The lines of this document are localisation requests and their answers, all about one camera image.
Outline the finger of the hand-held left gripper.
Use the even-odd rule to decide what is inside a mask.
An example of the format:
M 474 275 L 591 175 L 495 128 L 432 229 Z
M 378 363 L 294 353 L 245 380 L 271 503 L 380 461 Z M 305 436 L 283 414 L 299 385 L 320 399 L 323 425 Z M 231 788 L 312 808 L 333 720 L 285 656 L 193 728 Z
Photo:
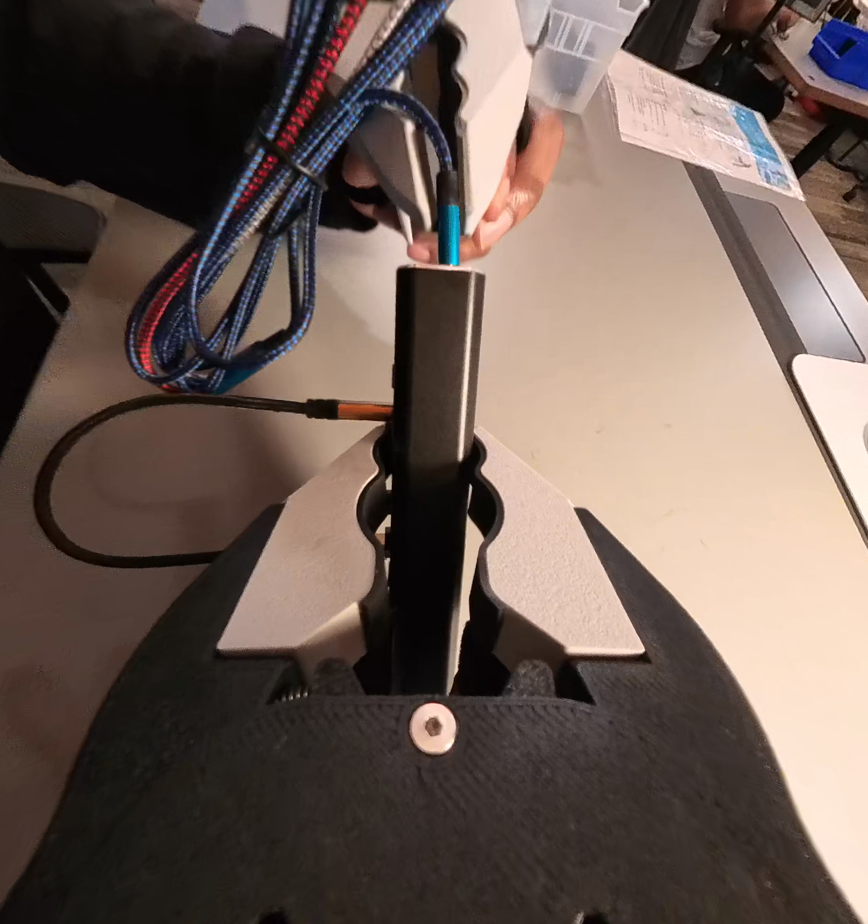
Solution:
M 452 118 L 463 234 L 472 235 L 502 177 L 527 102 L 533 57 L 515 1 L 455 1 L 443 25 L 459 41 L 448 90 L 459 92 Z
M 421 128 L 392 108 L 375 108 L 350 139 L 402 221 L 432 221 L 436 205 Z

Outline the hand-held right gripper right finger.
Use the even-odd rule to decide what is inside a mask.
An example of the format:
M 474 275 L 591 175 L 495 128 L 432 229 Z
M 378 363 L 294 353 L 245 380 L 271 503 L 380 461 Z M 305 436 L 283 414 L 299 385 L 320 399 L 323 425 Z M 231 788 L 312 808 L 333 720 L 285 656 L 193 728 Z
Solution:
M 555 677 L 646 650 L 573 504 L 484 429 L 468 515 L 482 541 L 463 630 L 463 695 L 497 696 L 522 665 Z

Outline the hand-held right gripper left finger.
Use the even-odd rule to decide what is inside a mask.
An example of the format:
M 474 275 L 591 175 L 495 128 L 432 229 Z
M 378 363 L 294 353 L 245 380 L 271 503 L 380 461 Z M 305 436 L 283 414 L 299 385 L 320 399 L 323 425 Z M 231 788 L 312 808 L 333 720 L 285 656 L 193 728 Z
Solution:
M 292 659 L 312 680 L 322 664 L 356 667 L 385 641 L 386 435 L 376 427 L 287 497 L 218 653 Z

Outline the clear plastic bin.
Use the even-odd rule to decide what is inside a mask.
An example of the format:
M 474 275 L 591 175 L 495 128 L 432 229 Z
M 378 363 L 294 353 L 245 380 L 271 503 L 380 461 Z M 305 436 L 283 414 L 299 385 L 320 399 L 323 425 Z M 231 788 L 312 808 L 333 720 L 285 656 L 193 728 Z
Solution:
M 581 114 L 648 1 L 518 1 L 532 55 L 528 100 Z

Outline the black usb hub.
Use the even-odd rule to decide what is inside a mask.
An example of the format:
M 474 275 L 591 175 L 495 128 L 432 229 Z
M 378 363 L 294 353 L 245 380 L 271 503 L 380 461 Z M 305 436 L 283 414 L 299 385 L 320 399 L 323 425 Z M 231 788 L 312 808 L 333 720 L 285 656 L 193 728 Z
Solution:
M 396 272 L 389 593 L 393 685 L 440 695 L 459 614 L 485 277 Z

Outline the person's left forearm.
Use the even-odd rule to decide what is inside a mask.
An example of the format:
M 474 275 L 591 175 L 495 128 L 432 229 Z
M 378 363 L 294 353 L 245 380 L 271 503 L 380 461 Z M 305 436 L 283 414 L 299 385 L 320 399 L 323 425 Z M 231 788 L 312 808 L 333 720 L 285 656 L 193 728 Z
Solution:
M 0 156 L 190 227 L 225 201 L 275 89 L 282 39 L 154 2 L 0 1 Z

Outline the printed paper sheet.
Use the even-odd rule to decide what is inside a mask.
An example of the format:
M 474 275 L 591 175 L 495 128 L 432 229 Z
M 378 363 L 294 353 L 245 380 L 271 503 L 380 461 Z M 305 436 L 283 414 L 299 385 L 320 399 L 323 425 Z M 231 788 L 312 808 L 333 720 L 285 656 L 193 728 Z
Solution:
M 622 141 L 804 201 L 760 113 L 624 51 L 615 53 L 606 85 Z

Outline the white document stand wooden board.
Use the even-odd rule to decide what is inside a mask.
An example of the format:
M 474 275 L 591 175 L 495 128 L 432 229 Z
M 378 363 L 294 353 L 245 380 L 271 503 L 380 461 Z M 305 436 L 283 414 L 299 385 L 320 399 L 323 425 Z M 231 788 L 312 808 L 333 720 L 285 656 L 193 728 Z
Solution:
M 803 354 L 791 373 L 868 536 L 868 364 Z

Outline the blue plastic storage bin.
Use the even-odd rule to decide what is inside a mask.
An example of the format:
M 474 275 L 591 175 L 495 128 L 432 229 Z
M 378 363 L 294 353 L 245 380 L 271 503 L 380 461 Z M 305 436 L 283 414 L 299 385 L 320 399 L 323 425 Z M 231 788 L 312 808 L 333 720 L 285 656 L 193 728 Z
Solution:
M 808 53 L 828 77 L 868 91 L 868 31 L 833 18 L 820 28 Z

